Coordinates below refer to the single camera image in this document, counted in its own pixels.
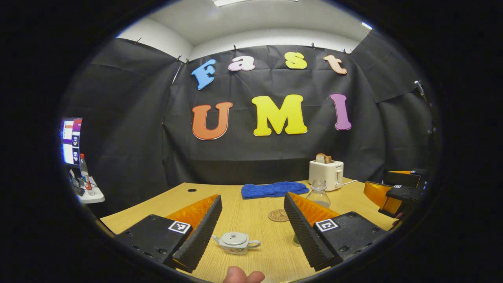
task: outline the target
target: plastic bottle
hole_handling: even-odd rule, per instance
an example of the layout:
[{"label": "plastic bottle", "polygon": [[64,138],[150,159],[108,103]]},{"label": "plastic bottle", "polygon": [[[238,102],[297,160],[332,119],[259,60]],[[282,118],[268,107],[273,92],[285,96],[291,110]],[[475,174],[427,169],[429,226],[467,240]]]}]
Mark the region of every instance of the plastic bottle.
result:
[{"label": "plastic bottle", "polygon": [[307,199],[319,203],[325,207],[330,207],[330,199],[326,195],[326,181],[323,179],[313,180],[311,192],[307,195]]},{"label": "plastic bottle", "polygon": [[94,195],[93,188],[91,187],[91,182],[89,181],[89,171],[84,159],[84,154],[80,154],[80,174],[82,175],[82,180],[84,181],[84,186],[88,190],[89,195]]}]

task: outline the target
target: glass jar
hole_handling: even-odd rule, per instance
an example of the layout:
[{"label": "glass jar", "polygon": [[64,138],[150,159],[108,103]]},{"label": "glass jar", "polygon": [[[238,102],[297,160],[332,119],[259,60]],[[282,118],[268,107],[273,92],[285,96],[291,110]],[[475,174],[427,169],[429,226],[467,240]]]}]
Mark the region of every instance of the glass jar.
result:
[{"label": "glass jar", "polygon": [[311,185],[311,192],[306,198],[328,208],[330,207],[330,199],[326,195],[325,190],[326,181],[323,179],[315,179]]}]

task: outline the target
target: finger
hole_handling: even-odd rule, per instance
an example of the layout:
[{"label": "finger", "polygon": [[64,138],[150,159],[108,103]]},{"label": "finger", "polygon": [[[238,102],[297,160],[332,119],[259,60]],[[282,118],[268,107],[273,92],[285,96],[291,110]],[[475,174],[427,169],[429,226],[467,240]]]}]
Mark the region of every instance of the finger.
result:
[{"label": "finger", "polygon": [[262,282],[266,276],[260,272],[260,271],[254,271],[248,275],[248,278],[246,278],[245,283],[260,283]]},{"label": "finger", "polygon": [[245,283],[246,274],[244,271],[237,266],[229,266],[227,269],[227,277],[223,280],[223,283]]}]

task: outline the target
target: ceiling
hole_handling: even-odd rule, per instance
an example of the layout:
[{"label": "ceiling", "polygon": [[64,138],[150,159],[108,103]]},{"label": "ceiling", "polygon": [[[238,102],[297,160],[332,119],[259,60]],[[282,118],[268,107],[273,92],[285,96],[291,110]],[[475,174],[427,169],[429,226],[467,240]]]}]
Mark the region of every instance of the ceiling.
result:
[{"label": "ceiling", "polygon": [[362,20],[323,0],[253,0],[217,7],[213,0],[181,0],[148,18],[197,46],[230,34],[294,28],[328,32],[358,42],[367,35]]}]

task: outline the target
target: teapot handle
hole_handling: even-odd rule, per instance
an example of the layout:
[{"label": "teapot handle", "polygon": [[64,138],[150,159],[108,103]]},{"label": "teapot handle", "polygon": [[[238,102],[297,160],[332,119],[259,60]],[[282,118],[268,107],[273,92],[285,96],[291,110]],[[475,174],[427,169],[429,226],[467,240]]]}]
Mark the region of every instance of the teapot handle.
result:
[{"label": "teapot handle", "polygon": [[248,242],[248,249],[255,249],[255,248],[259,247],[260,245],[262,245],[262,243],[258,240],[249,241]]}]

